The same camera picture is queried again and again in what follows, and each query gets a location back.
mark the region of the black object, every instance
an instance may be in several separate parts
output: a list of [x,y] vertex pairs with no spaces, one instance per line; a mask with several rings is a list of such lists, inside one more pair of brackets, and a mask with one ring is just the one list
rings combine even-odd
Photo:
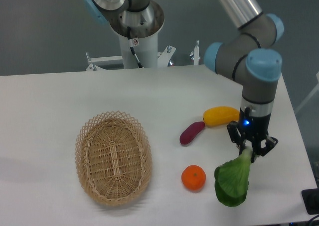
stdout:
[[304,204],[310,215],[319,214],[319,189],[302,190]]
[[[250,108],[245,108],[245,112],[240,110],[239,122],[232,121],[227,125],[230,139],[239,146],[239,154],[246,148],[246,141],[250,141],[253,148],[251,162],[254,163],[255,156],[265,156],[271,151],[278,140],[268,136],[268,124],[270,114],[263,117],[250,116]],[[265,147],[261,147],[261,142],[266,140]]]

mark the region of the yellow pepper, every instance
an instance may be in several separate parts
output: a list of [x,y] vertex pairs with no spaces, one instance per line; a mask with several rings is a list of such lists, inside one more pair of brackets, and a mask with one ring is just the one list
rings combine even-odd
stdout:
[[204,112],[203,120],[206,126],[228,124],[239,120],[239,111],[231,107],[215,107]]

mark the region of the orange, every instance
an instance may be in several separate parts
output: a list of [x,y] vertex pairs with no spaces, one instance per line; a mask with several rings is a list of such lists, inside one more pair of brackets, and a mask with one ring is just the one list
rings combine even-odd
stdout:
[[188,166],[181,175],[184,186],[191,191],[199,191],[205,184],[206,174],[197,165]]

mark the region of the robotic arm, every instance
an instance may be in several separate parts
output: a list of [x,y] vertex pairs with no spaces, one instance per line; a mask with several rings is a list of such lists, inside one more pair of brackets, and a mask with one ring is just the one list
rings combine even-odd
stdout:
[[164,13],[157,3],[152,0],[84,2],[99,23],[109,22],[118,35],[125,69],[157,67],[158,32],[164,24]]
[[250,141],[251,161],[273,149],[278,140],[268,135],[282,58],[272,46],[284,32],[281,20],[274,14],[263,14],[256,0],[220,0],[240,35],[231,43],[213,43],[204,56],[212,71],[243,86],[238,122],[227,129],[239,154]]
[[[110,22],[120,38],[124,68],[157,66],[157,33],[164,22],[161,7],[151,0],[84,0],[91,14],[101,23]],[[211,44],[204,56],[212,71],[243,86],[240,117],[227,129],[239,154],[250,141],[251,161],[264,156],[278,140],[268,135],[268,124],[281,75],[279,53],[267,49],[284,32],[281,20],[274,14],[265,15],[256,0],[220,0],[238,28],[240,35],[228,44]],[[134,46],[132,39],[138,39]]]

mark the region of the black cable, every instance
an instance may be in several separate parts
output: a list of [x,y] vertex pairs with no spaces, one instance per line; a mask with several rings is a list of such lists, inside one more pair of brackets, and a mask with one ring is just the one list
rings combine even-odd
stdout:
[[[127,36],[128,36],[128,40],[130,41],[132,38],[131,38],[131,28],[128,27],[128,32],[127,32]],[[135,53],[135,50],[134,50],[134,46],[131,46],[130,47],[130,50],[131,50],[131,53],[134,55],[135,59],[136,59],[136,62],[138,64],[138,67],[139,68],[144,68],[143,65],[141,64],[139,58],[137,57],[136,53]]]
[[306,226],[312,226],[313,222],[316,218],[319,218],[319,215],[314,216],[313,218],[311,218],[307,223]]

